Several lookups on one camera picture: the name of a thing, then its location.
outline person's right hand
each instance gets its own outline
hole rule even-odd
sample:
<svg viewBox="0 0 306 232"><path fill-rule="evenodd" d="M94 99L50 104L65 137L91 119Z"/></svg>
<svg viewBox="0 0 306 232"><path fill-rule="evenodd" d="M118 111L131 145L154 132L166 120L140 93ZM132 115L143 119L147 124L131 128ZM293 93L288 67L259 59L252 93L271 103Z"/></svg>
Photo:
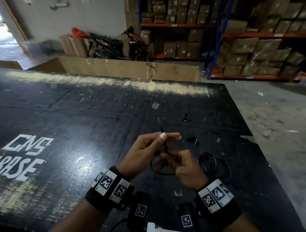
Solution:
<svg viewBox="0 0 306 232"><path fill-rule="evenodd" d="M169 154L160 153L159 156L169 164L183 186L198 192L208 184L208 177L189 150L169 150Z"/></svg>

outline concrete floor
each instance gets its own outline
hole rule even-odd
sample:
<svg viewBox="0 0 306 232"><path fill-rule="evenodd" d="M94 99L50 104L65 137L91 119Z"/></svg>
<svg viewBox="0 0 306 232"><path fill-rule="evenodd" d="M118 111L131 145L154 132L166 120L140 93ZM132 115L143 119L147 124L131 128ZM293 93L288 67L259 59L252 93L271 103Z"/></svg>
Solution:
<svg viewBox="0 0 306 232"><path fill-rule="evenodd" d="M27 69L46 57L31 57L16 44L0 43L0 60L16 60ZM176 63L203 67L203 62ZM306 87L263 81L203 81L226 85L306 228Z"/></svg>

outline large open cardboard box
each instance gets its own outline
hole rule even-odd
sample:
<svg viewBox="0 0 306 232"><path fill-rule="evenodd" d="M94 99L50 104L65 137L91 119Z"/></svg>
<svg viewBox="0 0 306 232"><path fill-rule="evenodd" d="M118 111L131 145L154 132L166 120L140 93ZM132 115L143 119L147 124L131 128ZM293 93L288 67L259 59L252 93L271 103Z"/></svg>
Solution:
<svg viewBox="0 0 306 232"><path fill-rule="evenodd" d="M0 61L0 68L20 69ZM189 65L60 56L28 70L98 77L200 82L199 67Z"/></svg>

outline yellow pole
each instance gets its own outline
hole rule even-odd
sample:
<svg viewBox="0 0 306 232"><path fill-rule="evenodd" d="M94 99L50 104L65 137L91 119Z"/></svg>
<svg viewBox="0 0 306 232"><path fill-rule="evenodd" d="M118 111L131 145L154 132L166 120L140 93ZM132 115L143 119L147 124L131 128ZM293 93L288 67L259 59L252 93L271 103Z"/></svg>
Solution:
<svg viewBox="0 0 306 232"><path fill-rule="evenodd" d="M24 31L22 30L20 24L18 23L17 19L16 19L16 18L14 17L14 15L13 15L11 9L9 8L8 4L6 3L6 0L2 0L2 1L3 1L3 4L5 5L5 7L7 8L9 14L10 14L11 17L13 18L13 20L14 20L16 26L18 27L18 29L19 29L21 35L23 36L24 40L28 40L28 38L27 38L27 36L25 35Z"/></svg>

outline motorcycle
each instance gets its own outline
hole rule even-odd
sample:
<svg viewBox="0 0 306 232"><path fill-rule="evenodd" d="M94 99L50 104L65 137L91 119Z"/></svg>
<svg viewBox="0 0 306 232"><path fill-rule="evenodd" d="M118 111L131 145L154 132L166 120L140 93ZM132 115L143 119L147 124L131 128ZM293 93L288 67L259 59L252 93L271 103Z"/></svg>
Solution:
<svg viewBox="0 0 306 232"><path fill-rule="evenodd" d="M134 28L131 26L126 29L122 35L125 34L129 38L129 57L123 55L123 42L118 39L111 39L106 36L100 36L95 33L90 33L90 36L98 45L98 48L94 51L94 58L102 59L115 59L115 60L135 60L135 61L148 61L147 57L147 45L144 40L137 34L134 34ZM89 51L93 46L93 42L90 42Z"/></svg>

